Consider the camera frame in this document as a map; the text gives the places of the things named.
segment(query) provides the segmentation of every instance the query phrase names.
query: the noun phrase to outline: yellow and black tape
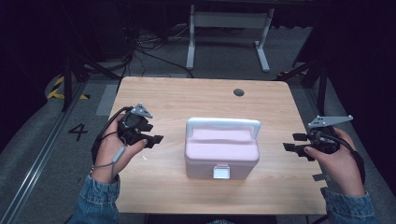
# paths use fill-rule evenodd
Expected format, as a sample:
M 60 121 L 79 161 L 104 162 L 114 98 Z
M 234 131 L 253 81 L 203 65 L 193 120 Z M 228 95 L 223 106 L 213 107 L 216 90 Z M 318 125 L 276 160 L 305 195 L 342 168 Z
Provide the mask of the yellow and black tape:
M 47 99 L 50 98 L 56 98 L 56 99 L 64 99 L 64 94 L 57 93 L 59 90 L 59 87 L 62 85 L 64 82 L 64 75 L 60 75 L 58 79 L 56 80 L 55 84 L 52 87 L 52 90 L 49 92 L 49 95 L 47 96 Z M 89 100 L 91 96 L 89 94 L 82 94 L 79 99 L 80 100 Z

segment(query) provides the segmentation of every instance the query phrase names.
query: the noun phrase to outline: table hole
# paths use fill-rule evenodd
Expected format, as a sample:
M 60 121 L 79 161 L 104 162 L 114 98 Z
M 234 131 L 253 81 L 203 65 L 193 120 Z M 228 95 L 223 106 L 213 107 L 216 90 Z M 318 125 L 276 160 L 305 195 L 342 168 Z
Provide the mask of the table hole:
M 245 92 L 241 89 L 235 89 L 235 90 L 233 90 L 233 94 L 235 94 L 235 96 L 241 97 L 241 96 L 245 95 Z

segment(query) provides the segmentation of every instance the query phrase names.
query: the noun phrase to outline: white metal frame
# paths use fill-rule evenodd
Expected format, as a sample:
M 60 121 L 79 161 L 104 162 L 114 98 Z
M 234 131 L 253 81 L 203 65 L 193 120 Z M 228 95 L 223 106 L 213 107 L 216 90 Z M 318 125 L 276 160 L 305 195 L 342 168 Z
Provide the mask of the white metal frame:
M 192 5 L 190 14 L 190 42 L 186 67 L 188 69 L 194 67 L 195 27 L 252 28 L 262 29 L 262 38 L 260 41 L 255 41 L 255 47 L 262 65 L 262 71 L 269 72 L 270 67 L 265 57 L 263 46 L 273 15 L 273 8 L 269 9 L 267 13 L 195 12 L 195 7 Z

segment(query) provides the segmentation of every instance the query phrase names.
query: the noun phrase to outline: white handle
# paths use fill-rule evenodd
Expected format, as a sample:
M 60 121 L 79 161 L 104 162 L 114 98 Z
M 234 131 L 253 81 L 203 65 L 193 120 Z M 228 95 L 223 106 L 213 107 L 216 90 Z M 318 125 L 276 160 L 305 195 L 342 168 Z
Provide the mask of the white handle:
M 262 124 L 255 119 L 190 118 L 187 120 L 186 125 L 187 137 L 192 137 L 193 127 L 196 125 L 208 125 L 220 128 L 249 126 L 254 128 L 253 133 L 251 133 L 252 139 L 257 138 L 257 134 L 259 134 L 260 127 L 262 126 Z

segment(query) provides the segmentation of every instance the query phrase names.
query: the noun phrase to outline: silver metal part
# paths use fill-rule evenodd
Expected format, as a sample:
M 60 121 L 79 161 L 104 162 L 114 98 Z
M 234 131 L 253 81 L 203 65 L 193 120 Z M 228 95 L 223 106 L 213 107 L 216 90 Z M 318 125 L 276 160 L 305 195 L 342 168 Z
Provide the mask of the silver metal part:
M 308 123 L 308 127 L 310 128 L 318 128 L 318 127 L 327 127 L 330 125 L 342 123 L 345 121 L 353 120 L 352 116 L 347 117 L 321 117 L 317 116 L 312 122 Z
M 142 117 L 146 117 L 146 118 L 152 119 L 152 114 L 150 114 L 150 113 L 147 111 L 147 109 L 146 109 L 145 107 L 143 107 L 142 104 L 138 104 L 137 106 L 135 106 L 135 107 L 132 109 L 132 112 L 131 112 L 131 113 L 136 114 L 136 115 L 139 115 L 139 116 L 142 116 Z

